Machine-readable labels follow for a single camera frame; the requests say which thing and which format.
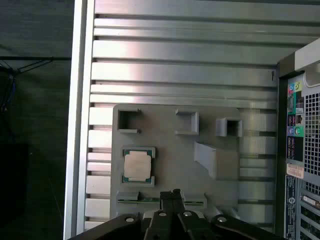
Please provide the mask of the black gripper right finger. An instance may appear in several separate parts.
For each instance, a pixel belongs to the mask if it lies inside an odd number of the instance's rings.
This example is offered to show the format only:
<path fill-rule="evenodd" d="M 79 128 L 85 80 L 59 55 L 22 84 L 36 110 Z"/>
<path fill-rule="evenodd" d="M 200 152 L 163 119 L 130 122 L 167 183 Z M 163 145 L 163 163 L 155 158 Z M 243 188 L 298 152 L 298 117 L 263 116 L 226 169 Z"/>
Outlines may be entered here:
<path fill-rule="evenodd" d="M 175 240 L 282 240 L 283 237 L 266 231 L 235 217 L 218 214 L 207 220 L 185 209 L 179 189 L 172 201 L 172 211 L 177 217 L 173 227 Z"/>

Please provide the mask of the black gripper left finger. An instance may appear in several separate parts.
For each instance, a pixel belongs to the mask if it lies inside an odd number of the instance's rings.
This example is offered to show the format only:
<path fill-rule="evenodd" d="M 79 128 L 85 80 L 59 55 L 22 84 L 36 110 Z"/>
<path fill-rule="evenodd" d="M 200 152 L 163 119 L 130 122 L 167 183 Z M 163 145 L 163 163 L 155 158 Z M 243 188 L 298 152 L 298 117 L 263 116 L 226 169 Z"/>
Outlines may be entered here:
<path fill-rule="evenodd" d="M 126 213 L 102 223 L 83 233 L 73 236 L 72 240 L 173 240 L 174 193 L 160 194 L 160 209 L 151 217 Z"/>

